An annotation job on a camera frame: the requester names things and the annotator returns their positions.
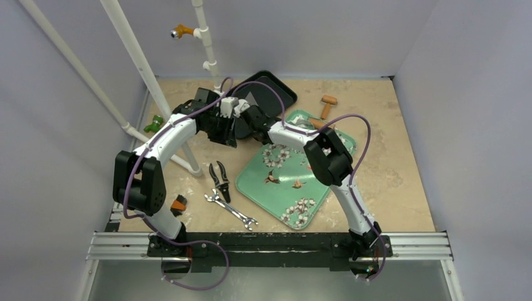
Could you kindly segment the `black plastic tray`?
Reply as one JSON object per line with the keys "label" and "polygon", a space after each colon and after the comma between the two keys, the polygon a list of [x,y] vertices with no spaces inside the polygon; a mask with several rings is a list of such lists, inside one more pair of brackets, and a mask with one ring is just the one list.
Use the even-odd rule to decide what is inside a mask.
{"label": "black plastic tray", "polygon": [[237,97],[245,99],[249,92],[253,93],[258,107],[260,107],[267,115],[273,117],[282,113],[282,107],[279,99],[274,92],[266,86],[251,83],[244,85],[245,82],[260,82],[270,87],[281,99],[285,110],[296,103],[298,96],[291,88],[289,88],[283,81],[277,78],[273,73],[267,70],[261,70],[250,77],[246,78],[241,84],[230,89],[227,93],[228,97]]}

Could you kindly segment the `wooden dough roller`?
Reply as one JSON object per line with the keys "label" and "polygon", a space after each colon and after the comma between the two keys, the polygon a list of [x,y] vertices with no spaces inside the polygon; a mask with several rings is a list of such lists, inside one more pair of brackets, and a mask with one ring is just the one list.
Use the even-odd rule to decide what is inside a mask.
{"label": "wooden dough roller", "polygon": [[309,117],[307,120],[315,129],[321,129],[326,126],[327,118],[332,107],[335,107],[338,104],[336,97],[330,95],[323,95],[321,98],[321,103],[324,105],[319,118]]}

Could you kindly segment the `green floral tray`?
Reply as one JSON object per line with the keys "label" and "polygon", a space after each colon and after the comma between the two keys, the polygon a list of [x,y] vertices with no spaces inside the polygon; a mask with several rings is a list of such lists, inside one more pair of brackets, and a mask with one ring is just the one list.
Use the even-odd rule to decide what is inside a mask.
{"label": "green floral tray", "polygon": [[237,190],[294,230],[306,228],[331,189],[311,171],[303,150],[266,144],[236,178]]}

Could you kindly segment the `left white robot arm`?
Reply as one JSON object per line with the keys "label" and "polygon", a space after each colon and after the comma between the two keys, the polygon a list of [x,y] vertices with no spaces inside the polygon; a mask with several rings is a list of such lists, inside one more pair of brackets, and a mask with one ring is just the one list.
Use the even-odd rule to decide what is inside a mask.
{"label": "left white robot arm", "polygon": [[147,142],[115,157],[113,200],[123,206],[124,218],[140,218],[153,232],[165,237],[162,247],[171,256],[186,251],[187,239],[182,222],[165,204],[164,166],[199,131],[206,132],[216,143],[235,147],[232,131],[234,109],[239,103],[235,97],[199,88],[196,97],[178,105]]}

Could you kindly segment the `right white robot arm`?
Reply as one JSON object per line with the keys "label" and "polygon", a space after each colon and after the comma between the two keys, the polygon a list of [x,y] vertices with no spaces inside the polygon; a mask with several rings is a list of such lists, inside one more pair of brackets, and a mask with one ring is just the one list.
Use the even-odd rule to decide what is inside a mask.
{"label": "right white robot arm", "polygon": [[[382,240],[381,230],[363,204],[354,176],[364,159],[371,140],[371,125],[359,114],[340,116],[322,128],[311,131],[289,126],[284,120],[269,117],[256,105],[243,110],[240,117],[250,127],[255,140],[263,144],[281,144],[304,151],[315,178],[329,186],[339,201],[348,221],[352,246],[356,253],[367,255]],[[353,158],[334,129],[329,126],[347,118],[361,119],[367,128],[366,144],[358,162]]]}

